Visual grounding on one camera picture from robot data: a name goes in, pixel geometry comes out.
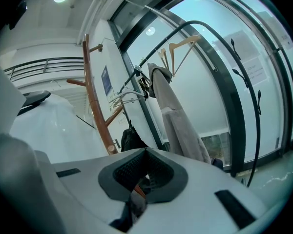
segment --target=floor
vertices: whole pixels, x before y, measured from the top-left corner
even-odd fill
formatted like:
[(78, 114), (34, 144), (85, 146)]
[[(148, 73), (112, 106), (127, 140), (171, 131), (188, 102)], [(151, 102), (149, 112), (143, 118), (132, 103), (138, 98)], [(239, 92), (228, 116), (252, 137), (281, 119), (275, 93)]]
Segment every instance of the floor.
[[(249, 180), (250, 173), (237, 179)], [(268, 208), (287, 199), (293, 190), (293, 151), (265, 166), (256, 169), (250, 189), (262, 199)]]

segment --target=blue sign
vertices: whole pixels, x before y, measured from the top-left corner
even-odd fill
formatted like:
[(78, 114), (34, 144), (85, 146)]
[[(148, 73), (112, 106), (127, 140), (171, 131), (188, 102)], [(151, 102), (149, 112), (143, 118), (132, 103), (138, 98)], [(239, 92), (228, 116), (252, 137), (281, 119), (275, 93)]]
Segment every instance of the blue sign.
[(112, 89), (112, 84), (111, 84), (111, 80), (109, 79), (109, 75), (108, 75), (108, 71), (107, 71), (106, 66), (103, 69), (101, 78), (102, 78), (102, 82), (103, 82), (105, 95), (107, 96), (108, 92)]

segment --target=hanging coat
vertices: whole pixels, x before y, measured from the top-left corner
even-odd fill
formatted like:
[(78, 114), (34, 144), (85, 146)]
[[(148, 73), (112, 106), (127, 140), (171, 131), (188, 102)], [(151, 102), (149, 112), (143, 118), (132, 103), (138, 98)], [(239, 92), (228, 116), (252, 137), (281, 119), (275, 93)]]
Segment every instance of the hanging coat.
[(169, 83), (172, 74), (168, 69), (148, 64), (151, 97), (157, 99), (170, 144), (170, 151), (210, 164), (204, 143), (193, 128)]

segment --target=paper notice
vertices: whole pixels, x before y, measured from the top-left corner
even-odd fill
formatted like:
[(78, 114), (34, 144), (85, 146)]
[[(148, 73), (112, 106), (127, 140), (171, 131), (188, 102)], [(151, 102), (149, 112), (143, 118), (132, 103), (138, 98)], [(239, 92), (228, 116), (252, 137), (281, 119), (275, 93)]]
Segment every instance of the paper notice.
[(243, 66), (253, 86), (267, 79), (265, 70), (258, 58), (244, 62)]

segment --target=railing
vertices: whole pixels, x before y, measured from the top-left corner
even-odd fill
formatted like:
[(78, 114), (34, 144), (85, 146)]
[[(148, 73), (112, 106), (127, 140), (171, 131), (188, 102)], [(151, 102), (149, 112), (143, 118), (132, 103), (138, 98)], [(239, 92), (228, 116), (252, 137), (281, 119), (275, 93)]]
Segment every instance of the railing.
[(82, 57), (57, 57), (25, 62), (11, 68), (7, 68), (4, 72), (13, 82), (45, 73), (83, 70), (84, 61)]

